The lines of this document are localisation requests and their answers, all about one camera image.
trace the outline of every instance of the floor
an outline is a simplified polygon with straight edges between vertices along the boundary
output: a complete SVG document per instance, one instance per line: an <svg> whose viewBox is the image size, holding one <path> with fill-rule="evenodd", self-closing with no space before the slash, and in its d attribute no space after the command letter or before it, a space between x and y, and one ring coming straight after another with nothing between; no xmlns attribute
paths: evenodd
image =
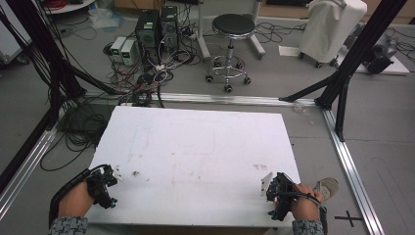
<svg viewBox="0 0 415 235"><path fill-rule="evenodd" d="M81 22L85 13L68 15L57 19L62 24ZM294 21L260 19L260 22L292 27L302 24ZM110 61L103 54L103 48L115 40L117 35L132 32L135 21L126 20L122 27L114 30L94 31L90 22L78 24L76 34L64 38L65 45L75 55L79 63L94 77L107 81L111 72ZM415 35L415 26L396 26L399 31ZM223 83L205 82L208 64L199 63L173 71L174 78L161 89L162 93L205 94L217 96L250 96L278 98L291 95L332 74L335 69L327 65L316 69L312 60L297 57L279 56L278 45L298 47L301 32L293 31L283 36L280 43L262 43L266 55L258 60L253 48L245 41L235 43L235 53L247 64L253 83L243 84L234 81L234 91L223 92ZM399 36L399 40L415 45L415 39ZM223 53L226 40L208 36L210 52ZM415 64L403 55L396 55L410 71ZM0 111L2 121L0 131L4 138L0 141L2 160L0 170L4 170L14 154L40 121L48 108L47 86L42 83L32 65L12 63L0 70ZM97 89L81 81L89 92ZM306 96L314 99L321 91ZM356 73L349 85L345 139L354 163L360 174L370 201L375 209L385 234L412 234L415 230L415 73L408 75L370 75ZM336 154L330 131L324 117L316 107L305 107L306 112L296 112L292 107L264 107L237 105L201 105L189 103L164 103L174 109L201 109L218 111L244 111L279 113L283 115L288 134L296 156L302 182L313 185L316 180L336 177L341 189L338 195L327 202L328 222L331 233L366 234L361 220L339 219L339 216L361 218L360 210L347 183L345 173ZM336 113L336 102L333 107ZM76 161L67 167L46 172L37 167L23 189L1 217L2 234L45 234L49 202L54 193L75 174L89 167L94 149L87 149ZM68 151L65 144L58 144L49 153L45 164L55 167L67 163L76 153ZM140 234L162 234L157 229L138 228Z"/></svg>

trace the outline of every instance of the hand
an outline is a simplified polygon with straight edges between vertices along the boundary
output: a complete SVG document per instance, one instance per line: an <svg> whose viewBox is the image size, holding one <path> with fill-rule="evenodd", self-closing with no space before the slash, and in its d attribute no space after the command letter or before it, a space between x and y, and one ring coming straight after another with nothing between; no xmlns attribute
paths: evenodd
<svg viewBox="0 0 415 235"><path fill-rule="evenodd" d="M93 203L94 199L88 193L88 185L86 181L83 181L70 189L61 199L58 217L84 217Z"/></svg>
<svg viewBox="0 0 415 235"><path fill-rule="evenodd" d="M310 194L314 198L316 198L319 202L324 200L323 195L320 192L312 189L310 186L305 184L296 184L297 189L296 191ZM291 212L296 220L301 219L311 219L311 220L319 220L319 213L318 213L318 206L311 200L303 197L299 197L296 202L293 203L291 206Z"/></svg>

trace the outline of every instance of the stool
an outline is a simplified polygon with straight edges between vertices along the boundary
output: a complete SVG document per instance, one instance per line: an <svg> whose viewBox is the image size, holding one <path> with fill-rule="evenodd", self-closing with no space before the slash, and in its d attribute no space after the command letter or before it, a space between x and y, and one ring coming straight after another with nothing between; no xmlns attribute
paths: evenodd
<svg viewBox="0 0 415 235"><path fill-rule="evenodd" d="M245 63L233 56L233 40L246 39L254 34L255 24L252 20L241 15L226 14L216 17L212 23L212 30L219 36L230 38L226 56L217 56L211 60L207 70L206 81L213 82L213 76L223 77L226 80L225 91L231 92L229 78L244 75L244 83L250 84L251 79L245 71Z"/></svg>

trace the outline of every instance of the patterned sleeve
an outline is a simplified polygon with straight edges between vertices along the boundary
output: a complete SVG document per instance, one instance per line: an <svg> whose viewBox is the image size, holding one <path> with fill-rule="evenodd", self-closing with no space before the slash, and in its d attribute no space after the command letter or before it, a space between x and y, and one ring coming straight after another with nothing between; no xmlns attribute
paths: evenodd
<svg viewBox="0 0 415 235"><path fill-rule="evenodd" d="M61 217L53 221L49 235L83 235L87 226L86 217Z"/></svg>
<svg viewBox="0 0 415 235"><path fill-rule="evenodd" d="M294 220L293 231L295 235L323 235L323 225L319 220Z"/></svg>

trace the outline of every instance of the black cross mark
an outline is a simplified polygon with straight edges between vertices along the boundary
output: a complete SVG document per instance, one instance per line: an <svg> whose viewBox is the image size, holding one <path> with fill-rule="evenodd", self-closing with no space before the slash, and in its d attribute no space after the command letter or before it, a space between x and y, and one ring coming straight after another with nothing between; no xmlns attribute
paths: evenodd
<svg viewBox="0 0 415 235"><path fill-rule="evenodd" d="M360 217L351 217L350 213L348 211L346 211L347 213L347 217L343 217L343 216L335 216L335 219L345 219L348 220L350 222L350 226L354 227L353 221L354 220L363 220L363 218Z"/></svg>

